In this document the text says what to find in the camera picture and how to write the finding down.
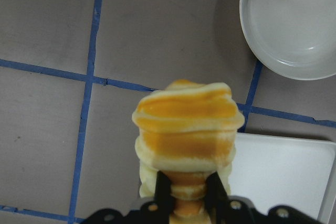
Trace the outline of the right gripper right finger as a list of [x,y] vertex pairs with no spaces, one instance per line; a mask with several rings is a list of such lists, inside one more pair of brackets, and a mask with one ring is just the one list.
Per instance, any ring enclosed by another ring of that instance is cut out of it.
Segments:
[[228,195],[217,172],[206,179],[205,209],[211,223],[226,223]]

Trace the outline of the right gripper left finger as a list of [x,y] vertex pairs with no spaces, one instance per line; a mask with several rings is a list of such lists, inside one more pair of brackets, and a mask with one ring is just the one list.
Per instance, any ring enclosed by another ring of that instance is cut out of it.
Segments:
[[175,198],[172,196],[171,180],[162,171],[156,175],[154,201],[158,209],[154,212],[154,223],[170,223],[174,213]]

